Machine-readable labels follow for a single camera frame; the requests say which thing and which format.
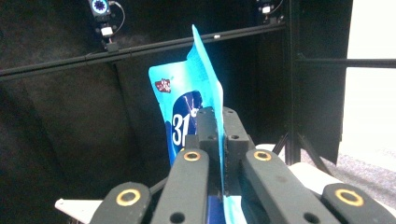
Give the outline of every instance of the blue bag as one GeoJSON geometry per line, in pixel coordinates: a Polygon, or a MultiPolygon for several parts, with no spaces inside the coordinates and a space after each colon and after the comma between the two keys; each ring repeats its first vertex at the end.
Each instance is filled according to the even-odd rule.
{"type": "MultiPolygon", "coordinates": [[[[163,114],[171,165],[185,146],[185,136],[196,134],[197,111],[209,106],[214,109],[223,183],[223,90],[195,26],[192,26],[192,33],[194,45],[187,61],[150,67],[148,75],[163,114]]],[[[235,200],[224,196],[223,207],[224,213],[221,212],[221,215],[225,216],[227,223],[246,223],[240,209],[240,197],[235,200]]],[[[208,223],[210,217],[216,215],[208,211],[208,223]]]]}

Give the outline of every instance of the white object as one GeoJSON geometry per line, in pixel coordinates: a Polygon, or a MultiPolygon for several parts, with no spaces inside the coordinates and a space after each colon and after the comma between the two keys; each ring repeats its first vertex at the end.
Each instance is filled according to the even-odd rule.
{"type": "Polygon", "coordinates": [[[88,224],[91,222],[93,214],[102,203],[102,200],[64,200],[60,199],[55,203],[55,207],[75,218],[76,220],[88,224]]]}
{"type": "MultiPolygon", "coordinates": [[[[353,1],[347,47],[348,59],[396,58],[396,1],[353,1]]],[[[343,141],[340,153],[396,173],[396,69],[346,70],[343,141]]]]}
{"type": "MultiPolygon", "coordinates": [[[[303,183],[306,188],[311,189],[312,191],[320,195],[323,193],[324,187],[326,187],[327,185],[343,183],[342,181],[328,174],[325,174],[317,168],[304,162],[297,162],[290,166],[289,169],[303,183]]],[[[384,206],[386,209],[388,209],[388,211],[390,211],[390,213],[396,217],[395,209],[379,201],[377,202],[384,206]]]]}
{"type": "Polygon", "coordinates": [[[267,13],[269,13],[271,11],[271,7],[270,6],[268,6],[268,7],[263,7],[262,8],[262,13],[263,14],[267,14],[267,13]]]}
{"type": "Polygon", "coordinates": [[[102,36],[111,36],[111,35],[113,35],[113,30],[111,29],[111,27],[102,28],[101,32],[102,32],[102,36]]]}

